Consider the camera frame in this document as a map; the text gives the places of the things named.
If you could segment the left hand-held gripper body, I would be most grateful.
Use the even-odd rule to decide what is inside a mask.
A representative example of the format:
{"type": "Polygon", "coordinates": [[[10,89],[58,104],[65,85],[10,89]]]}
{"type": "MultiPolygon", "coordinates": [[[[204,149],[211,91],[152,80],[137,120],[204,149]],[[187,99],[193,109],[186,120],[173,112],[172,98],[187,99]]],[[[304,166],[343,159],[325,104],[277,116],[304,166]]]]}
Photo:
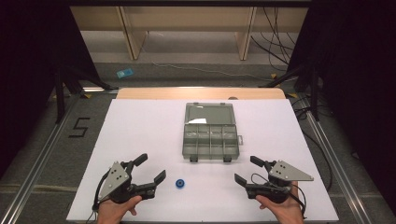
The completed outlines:
{"type": "Polygon", "coordinates": [[[141,196],[143,200],[153,199],[156,189],[145,190],[144,185],[132,183],[132,176],[126,173],[128,162],[115,161],[105,174],[105,180],[99,186],[98,202],[111,200],[114,203],[126,203],[134,196],[141,196]]]}

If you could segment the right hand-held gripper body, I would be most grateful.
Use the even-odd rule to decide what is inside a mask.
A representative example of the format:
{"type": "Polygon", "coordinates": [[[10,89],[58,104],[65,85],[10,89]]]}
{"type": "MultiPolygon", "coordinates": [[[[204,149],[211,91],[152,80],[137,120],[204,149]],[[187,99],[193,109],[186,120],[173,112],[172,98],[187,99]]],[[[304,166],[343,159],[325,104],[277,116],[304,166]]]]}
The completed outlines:
{"type": "Polygon", "coordinates": [[[285,202],[290,194],[292,181],[313,181],[314,177],[285,161],[268,161],[270,170],[268,180],[264,184],[252,184],[246,189],[247,197],[255,199],[257,195],[264,196],[274,203],[285,202]]]}

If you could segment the person's left hand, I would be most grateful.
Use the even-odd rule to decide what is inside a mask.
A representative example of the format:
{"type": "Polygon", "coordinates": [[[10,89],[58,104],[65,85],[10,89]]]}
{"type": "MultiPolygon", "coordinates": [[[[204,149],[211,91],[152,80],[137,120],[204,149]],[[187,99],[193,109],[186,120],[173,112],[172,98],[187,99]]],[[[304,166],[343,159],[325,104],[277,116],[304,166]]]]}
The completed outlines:
{"type": "Polygon", "coordinates": [[[100,203],[97,224],[120,224],[127,213],[136,216],[135,208],[141,201],[141,196],[134,196],[126,203],[114,203],[111,200],[100,203]]]}

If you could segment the person's right hand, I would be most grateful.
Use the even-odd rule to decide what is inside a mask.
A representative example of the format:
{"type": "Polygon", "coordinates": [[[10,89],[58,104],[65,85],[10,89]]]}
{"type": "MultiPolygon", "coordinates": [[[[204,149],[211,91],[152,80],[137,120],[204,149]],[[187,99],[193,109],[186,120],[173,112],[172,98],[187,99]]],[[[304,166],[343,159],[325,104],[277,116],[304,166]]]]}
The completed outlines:
{"type": "Polygon", "coordinates": [[[304,224],[301,205],[298,203],[298,182],[292,181],[289,198],[283,203],[274,203],[268,198],[258,195],[256,200],[260,209],[269,209],[280,224],[304,224]]]}

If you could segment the white table sheet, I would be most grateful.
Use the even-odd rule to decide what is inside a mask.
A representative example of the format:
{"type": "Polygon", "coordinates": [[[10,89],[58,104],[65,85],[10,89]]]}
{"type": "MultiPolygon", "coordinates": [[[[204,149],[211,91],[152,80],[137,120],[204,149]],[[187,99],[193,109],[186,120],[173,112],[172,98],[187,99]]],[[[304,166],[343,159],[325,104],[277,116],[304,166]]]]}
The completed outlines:
{"type": "Polygon", "coordinates": [[[308,222],[334,222],[338,216],[299,123],[287,100],[236,100],[237,131],[243,138],[236,161],[191,163],[182,156],[186,103],[183,100],[115,100],[106,114],[92,156],[78,187],[68,220],[84,222],[92,212],[98,182],[114,161],[130,161],[143,153],[148,160],[134,168],[133,181],[148,183],[166,171],[156,195],[137,206],[137,215],[125,220],[161,223],[269,222],[274,215],[250,200],[234,175],[260,179],[266,174],[250,162],[286,161],[312,175],[300,183],[306,198],[308,222]],[[178,189],[178,179],[185,187],[178,189]]]}

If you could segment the clear grey plastic compartment box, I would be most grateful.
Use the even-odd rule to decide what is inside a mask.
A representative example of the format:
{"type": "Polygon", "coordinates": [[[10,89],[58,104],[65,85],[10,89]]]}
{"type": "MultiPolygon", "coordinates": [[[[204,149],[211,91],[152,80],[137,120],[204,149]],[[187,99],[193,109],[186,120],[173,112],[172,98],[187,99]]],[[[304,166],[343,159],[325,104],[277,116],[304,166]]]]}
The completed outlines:
{"type": "Polygon", "coordinates": [[[186,103],[182,155],[190,162],[231,162],[240,155],[232,104],[186,103]]]}

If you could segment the black metal stand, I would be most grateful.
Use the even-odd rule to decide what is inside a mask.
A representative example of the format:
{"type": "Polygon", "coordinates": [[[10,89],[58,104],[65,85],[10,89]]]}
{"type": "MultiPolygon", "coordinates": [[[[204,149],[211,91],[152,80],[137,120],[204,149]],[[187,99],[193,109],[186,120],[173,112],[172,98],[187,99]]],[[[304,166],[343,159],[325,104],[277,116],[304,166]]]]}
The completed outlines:
{"type": "Polygon", "coordinates": [[[54,85],[57,103],[57,119],[60,123],[65,115],[64,87],[72,94],[82,94],[83,88],[79,81],[81,79],[88,80],[92,84],[104,89],[105,91],[117,91],[119,88],[106,84],[99,76],[92,76],[89,73],[73,66],[61,66],[54,74],[54,85]]]}
{"type": "Polygon", "coordinates": [[[284,75],[263,85],[264,88],[274,88],[291,77],[297,77],[294,89],[297,92],[310,90],[310,111],[316,121],[318,118],[318,71],[313,63],[302,63],[295,68],[288,70],[284,75]]]}

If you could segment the wooden table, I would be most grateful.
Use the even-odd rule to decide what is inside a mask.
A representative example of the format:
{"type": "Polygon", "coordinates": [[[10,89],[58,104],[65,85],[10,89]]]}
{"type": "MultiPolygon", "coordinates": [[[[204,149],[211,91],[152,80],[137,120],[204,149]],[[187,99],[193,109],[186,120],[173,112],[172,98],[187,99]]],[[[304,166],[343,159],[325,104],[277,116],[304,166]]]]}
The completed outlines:
{"type": "Polygon", "coordinates": [[[260,100],[285,99],[285,93],[277,88],[236,88],[236,87],[150,87],[123,88],[117,94],[118,99],[209,99],[209,100],[260,100]]]}

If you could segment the black curtain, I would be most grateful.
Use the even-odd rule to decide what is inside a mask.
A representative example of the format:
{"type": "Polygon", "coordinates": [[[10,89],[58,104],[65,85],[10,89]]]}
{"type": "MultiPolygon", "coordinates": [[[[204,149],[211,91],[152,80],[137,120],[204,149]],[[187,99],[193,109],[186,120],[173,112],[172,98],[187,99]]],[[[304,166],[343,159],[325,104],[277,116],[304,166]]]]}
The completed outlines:
{"type": "Polygon", "coordinates": [[[311,0],[289,68],[308,62],[396,216],[396,0],[311,0]]]}
{"type": "Polygon", "coordinates": [[[70,6],[0,0],[0,178],[25,145],[59,72],[98,77],[70,6]]]}

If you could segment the light wooden shelf unit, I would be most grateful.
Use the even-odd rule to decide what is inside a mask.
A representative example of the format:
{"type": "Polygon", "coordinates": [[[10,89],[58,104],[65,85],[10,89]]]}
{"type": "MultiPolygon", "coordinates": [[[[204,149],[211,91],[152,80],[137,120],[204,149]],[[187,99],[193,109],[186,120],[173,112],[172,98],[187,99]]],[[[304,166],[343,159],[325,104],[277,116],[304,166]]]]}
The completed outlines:
{"type": "Polygon", "coordinates": [[[239,58],[248,58],[257,32],[298,33],[305,7],[72,7],[81,31],[121,31],[129,57],[136,60],[152,31],[233,32],[239,58]]]}

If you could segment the aluminium floor rail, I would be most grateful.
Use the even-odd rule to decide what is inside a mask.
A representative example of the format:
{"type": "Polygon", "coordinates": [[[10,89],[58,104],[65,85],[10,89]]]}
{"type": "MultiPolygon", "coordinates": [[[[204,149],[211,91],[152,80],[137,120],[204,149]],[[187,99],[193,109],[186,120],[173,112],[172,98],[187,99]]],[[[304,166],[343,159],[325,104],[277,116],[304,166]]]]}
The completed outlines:
{"type": "Polygon", "coordinates": [[[311,108],[311,104],[308,102],[306,97],[303,97],[301,94],[299,97],[299,104],[302,108],[307,108],[306,116],[310,127],[323,151],[324,157],[328,160],[329,166],[332,168],[332,176],[336,179],[340,190],[343,192],[356,222],[358,224],[372,224],[372,220],[369,218],[368,212],[365,209],[358,192],[353,187],[345,169],[337,158],[321,124],[316,120],[313,114],[314,109],[311,108]]]}
{"type": "Polygon", "coordinates": [[[46,139],[46,143],[40,149],[39,154],[35,159],[35,163],[30,167],[28,175],[25,177],[23,182],[18,186],[15,197],[10,202],[9,207],[5,211],[5,214],[0,218],[0,224],[15,224],[26,205],[35,184],[43,172],[52,151],[55,149],[55,145],[64,130],[64,125],[69,119],[71,111],[74,109],[80,94],[71,94],[66,104],[66,110],[64,114],[57,119],[54,123],[51,132],[46,139]]]}

